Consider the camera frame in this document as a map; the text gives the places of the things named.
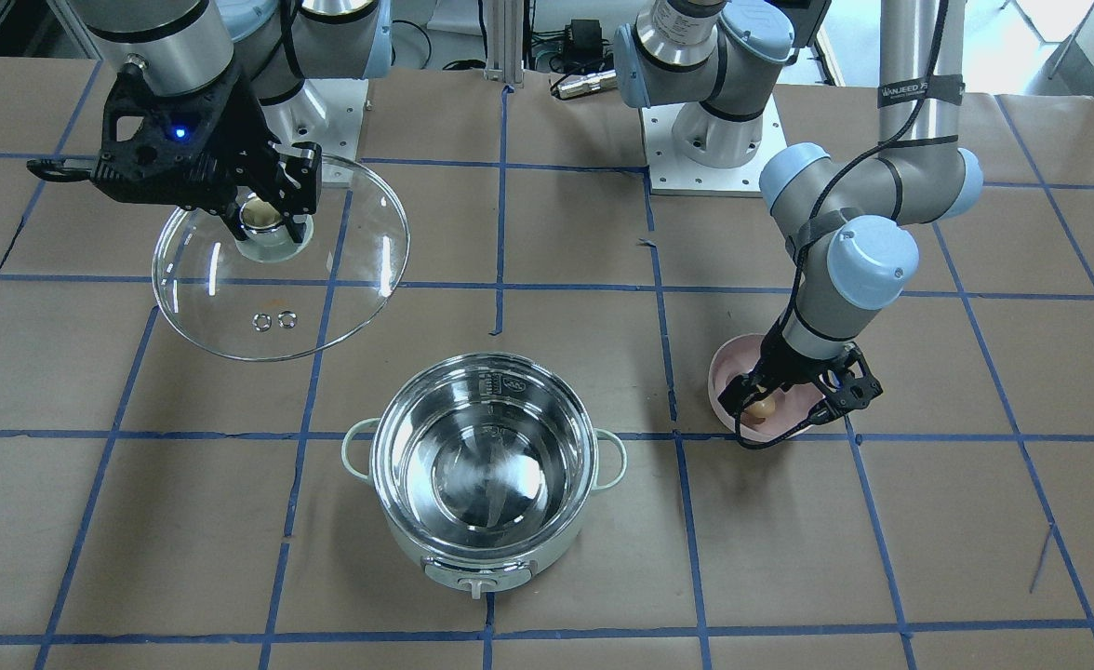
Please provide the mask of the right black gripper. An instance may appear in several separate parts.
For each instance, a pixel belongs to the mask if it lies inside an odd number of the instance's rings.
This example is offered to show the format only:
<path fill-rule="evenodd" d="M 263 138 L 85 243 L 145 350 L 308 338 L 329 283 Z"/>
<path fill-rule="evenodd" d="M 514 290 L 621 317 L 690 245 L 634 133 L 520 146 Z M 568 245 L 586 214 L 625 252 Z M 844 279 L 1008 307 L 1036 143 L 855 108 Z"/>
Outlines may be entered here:
<path fill-rule="evenodd" d="M 33 158 L 30 173 L 49 182 L 91 182 L 116 203 L 173 205 L 220 216 L 248 240 L 236 197 L 247 188 L 288 216 L 296 245 L 309 241 L 321 200 L 322 150 L 313 141 L 282 149 L 241 65 L 181 95 L 152 93 L 142 65 L 118 68 L 104 103 L 97 155 Z"/>

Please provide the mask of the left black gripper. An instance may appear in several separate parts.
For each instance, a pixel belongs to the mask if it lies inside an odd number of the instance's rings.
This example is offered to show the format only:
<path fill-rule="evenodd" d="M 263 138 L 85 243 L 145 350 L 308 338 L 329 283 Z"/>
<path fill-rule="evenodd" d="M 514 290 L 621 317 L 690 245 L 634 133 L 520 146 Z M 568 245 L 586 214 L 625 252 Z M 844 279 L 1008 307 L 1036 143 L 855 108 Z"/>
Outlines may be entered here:
<path fill-rule="evenodd" d="M 824 338 L 806 326 L 772 326 L 761 340 L 756 380 L 730 378 L 718 394 L 718 404 L 728 415 L 741 415 L 764 397 L 764 391 L 782 403 L 818 403 L 822 390 L 816 376 L 850 342 Z"/>

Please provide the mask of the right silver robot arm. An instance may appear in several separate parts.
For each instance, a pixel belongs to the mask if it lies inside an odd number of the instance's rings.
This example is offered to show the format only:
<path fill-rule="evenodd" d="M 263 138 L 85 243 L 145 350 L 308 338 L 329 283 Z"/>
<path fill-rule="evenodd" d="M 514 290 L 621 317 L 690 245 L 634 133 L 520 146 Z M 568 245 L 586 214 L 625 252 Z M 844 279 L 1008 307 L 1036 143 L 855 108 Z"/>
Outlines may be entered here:
<path fill-rule="evenodd" d="M 309 240 L 321 203 L 321 119 L 282 127 L 317 79 L 389 72 L 386 1 L 75 1 L 114 71 L 92 160 L 33 158 L 48 182 L 116 203 L 219 217 L 240 243 Z"/>

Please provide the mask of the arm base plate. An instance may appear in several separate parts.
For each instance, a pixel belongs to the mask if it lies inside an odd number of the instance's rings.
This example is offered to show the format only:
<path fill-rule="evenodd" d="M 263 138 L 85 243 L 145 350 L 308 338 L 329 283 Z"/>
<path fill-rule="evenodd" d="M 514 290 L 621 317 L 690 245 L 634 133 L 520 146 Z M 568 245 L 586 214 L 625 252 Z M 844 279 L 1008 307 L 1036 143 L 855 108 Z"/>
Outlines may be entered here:
<path fill-rule="evenodd" d="M 761 195 L 761 170 L 788 147 L 773 99 L 759 117 L 730 122 L 700 103 L 640 109 L 650 190 L 661 195 Z"/>
<path fill-rule="evenodd" d="M 263 114 L 287 147 L 313 141 L 326 155 L 356 160 L 368 92 L 366 80 L 306 80 L 291 99 L 263 106 Z"/>

